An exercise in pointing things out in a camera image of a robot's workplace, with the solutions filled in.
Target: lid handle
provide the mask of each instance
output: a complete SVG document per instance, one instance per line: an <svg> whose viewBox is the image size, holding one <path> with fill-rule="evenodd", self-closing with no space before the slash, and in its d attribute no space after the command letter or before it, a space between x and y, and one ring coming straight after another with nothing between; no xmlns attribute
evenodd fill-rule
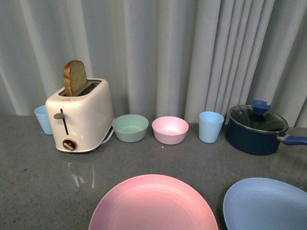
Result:
<svg viewBox="0 0 307 230"><path fill-rule="evenodd" d="M253 100L251 102L251 107L253 108L253 111L257 115L264 115L265 112L272 109L272 105L268 105L265 101L261 100Z"/></svg>

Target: bread slice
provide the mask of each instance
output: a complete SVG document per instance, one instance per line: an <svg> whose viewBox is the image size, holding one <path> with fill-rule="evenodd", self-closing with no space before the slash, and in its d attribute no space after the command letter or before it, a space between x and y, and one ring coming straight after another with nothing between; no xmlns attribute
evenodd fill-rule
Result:
<svg viewBox="0 0 307 230"><path fill-rule="evenodd" d="M67 63L64 67L64 86L66 96L74 96L74 93L84 85L86 85L86 73L83 62L72 60Z"/></svg>

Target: cup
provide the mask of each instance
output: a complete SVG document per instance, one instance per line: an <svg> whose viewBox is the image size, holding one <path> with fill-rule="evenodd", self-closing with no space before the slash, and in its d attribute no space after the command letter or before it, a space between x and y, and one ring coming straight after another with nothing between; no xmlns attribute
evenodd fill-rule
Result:
<svg viewBox="0 0 307 230"><path fill-rule="evenodd" d="M200 114L199 129L201 141L206 143L215 142L219 136L223 122L224 117L216 112L202 112Z"/></svg>
<svg viewBox="0 0 307 230"><path fill-rule="evenodd" d="M46 106L42 105L42 106L36 108L34 110L34 113L35 113L44 133L52 134L51 126L50 126L49 119L48 119L48 116L47 116Z"/></svg>

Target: pot handle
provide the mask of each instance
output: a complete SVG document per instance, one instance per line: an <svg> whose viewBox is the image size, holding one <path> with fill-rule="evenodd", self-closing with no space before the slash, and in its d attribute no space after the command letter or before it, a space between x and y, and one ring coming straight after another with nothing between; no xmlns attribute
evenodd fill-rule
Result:
<svg viewBox="0 0 307 230"><path fill-rule="evenodd" d="M283 137L277 137L277 139L285 145L307 145L306 137L295 137L286 134Z"/></svg>

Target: white toaster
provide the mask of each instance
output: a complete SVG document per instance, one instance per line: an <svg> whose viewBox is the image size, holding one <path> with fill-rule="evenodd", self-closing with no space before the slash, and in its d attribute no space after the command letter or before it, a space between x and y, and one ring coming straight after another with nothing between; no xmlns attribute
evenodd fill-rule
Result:
<svg viewBox="0 0 307 230"><path fill-rule="evenodd" d="M97 148L114 120L109 84L104 79L87 79L76 96L62 88L46 101L56 148L65 152L87 152Z"/></svg>

